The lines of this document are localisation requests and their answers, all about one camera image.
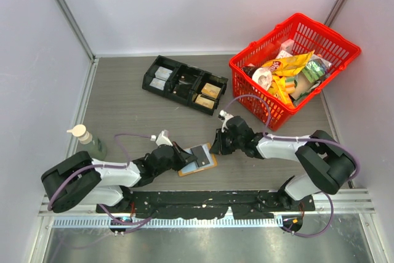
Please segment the orange leather card holder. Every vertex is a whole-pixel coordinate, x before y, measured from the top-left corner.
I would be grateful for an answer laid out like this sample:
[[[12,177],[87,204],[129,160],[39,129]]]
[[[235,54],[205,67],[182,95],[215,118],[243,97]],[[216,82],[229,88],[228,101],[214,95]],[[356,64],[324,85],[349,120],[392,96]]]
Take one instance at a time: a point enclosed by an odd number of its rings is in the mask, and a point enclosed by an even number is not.
[[[187,176],[187,175],[190,175],[190,174],[193,174],[193,173],[197,173],[197,172],[201,172],[201,171],[204,171],[204,170],[207,170],[207,169],[211,169],[211,168],[214,168],[214,167],[217,166],[217,160],[216,160],[215,156],[209,152],[209,150],[211,148],[211,144],[210,143],[205,143],[205,144],[201,144],[201,145],[204,147],[206,153],[208,154],[208,158],[209,158],[211,163],[209,165],[207,165],[207,166],[203,166],[201,168],[198,168],[197,165],[196,165],[196,162],[192,162],[192,163],[186,165],[184,168],[182,168],[178,172],[178,175],[180,177]],[[188,153],[192,153],[191,152],[191,148],[187,148],[185,151],[188,152]]]

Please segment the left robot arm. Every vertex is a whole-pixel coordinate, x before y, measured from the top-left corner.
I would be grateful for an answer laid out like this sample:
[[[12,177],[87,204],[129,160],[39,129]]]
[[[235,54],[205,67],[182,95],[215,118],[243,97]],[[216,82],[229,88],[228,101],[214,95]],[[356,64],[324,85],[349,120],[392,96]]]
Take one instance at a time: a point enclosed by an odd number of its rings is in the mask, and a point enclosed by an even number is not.
[[[66,212],[79,204],[102,204],[117,212],[131,207],[129,188],[143,187],[168,170],[180,171],[198,159],[176,142],[126,163],[100,161],[77,152],[41,176],[49,199],[47,209]]]

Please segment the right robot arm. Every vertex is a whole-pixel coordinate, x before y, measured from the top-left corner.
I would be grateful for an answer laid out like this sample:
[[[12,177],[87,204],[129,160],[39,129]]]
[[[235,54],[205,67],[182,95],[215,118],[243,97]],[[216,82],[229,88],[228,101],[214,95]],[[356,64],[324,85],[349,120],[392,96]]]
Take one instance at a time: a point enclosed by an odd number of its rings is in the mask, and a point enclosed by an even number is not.
[[[278,137],[254,132],[240,116],[225,111],[220,112],[219,120],[222,126],[215,132],[212,154],[230,155],[241,150],[250,158],[301,164],[304,175],[290,177],[278,190],[278,203],[284,210],[293,210],[302,199],[318,192],[335,195],[359,171],[358,160],[324,131],[302,137]]]

